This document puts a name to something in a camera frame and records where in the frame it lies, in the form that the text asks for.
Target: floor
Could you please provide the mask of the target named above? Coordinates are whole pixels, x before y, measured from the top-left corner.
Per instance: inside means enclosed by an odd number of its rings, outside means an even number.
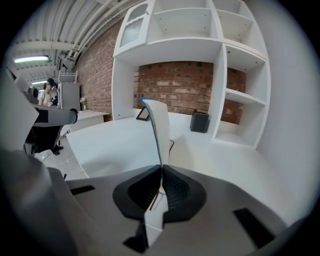
[[[76,160],[66,137],[61,139],[61,146],[63,149],[59,151],[60,155],[54,155],[51,150],[46,150],[35,154],[34,157],[42,161],[45,166],[57,168],[62,175],[66,174],[66,181],[88,178]]]

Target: white shelving unit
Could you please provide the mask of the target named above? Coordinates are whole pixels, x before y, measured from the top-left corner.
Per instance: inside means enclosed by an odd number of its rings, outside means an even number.
[[[123,20],[113,56],[115,121],[137,112],[133,109],[134,67],[173,61],[213,63],[208,143],[257,147],[269,109],[270,67],[259,27],[243,1],[147,0],[137,4]],[[227,88],[228,68],[246,73],[245,92]],[[239,125],[221,121],[225,99],[243,104]]]

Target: black speaker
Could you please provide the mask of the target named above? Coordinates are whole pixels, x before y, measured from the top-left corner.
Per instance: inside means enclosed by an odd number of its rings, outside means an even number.
[[[192,112],[190,130],[197,133],[206,133],[208,128],[209,115],[198,112],[196,109]]]

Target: fluorescent light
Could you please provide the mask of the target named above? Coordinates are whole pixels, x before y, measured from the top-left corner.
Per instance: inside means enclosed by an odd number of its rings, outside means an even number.
[[[39,82],[33,82],[32,85],[38,85],[38,84],[44,84],[47,80],[45,81],[39,81]]]
[[[32,56],[32,57],[16,58],[14,60],[14,63],[47,61],[47,60],[48,60],[48,56]]]

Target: white table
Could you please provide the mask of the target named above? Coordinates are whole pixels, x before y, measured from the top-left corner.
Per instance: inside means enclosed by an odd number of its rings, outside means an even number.
[[[211,143],[207,133],[191,132],[189,115],[169,113],[174,145],[169,164],[231,182],[280,217],[287,213],[286,187],[278,172],[255,150],[230,143]],[[109,121],[67,135],[74,155],[90,178],[160,164],[150,121],[135,117]]]
[[[76,123],[64,125],[61,129],[60,135],[63,136],[67,131],[72,133],[86,127],[102,124],[104,122],[104,115],[108,114],[109,113],[106,112],[91,110],[79,111]]]

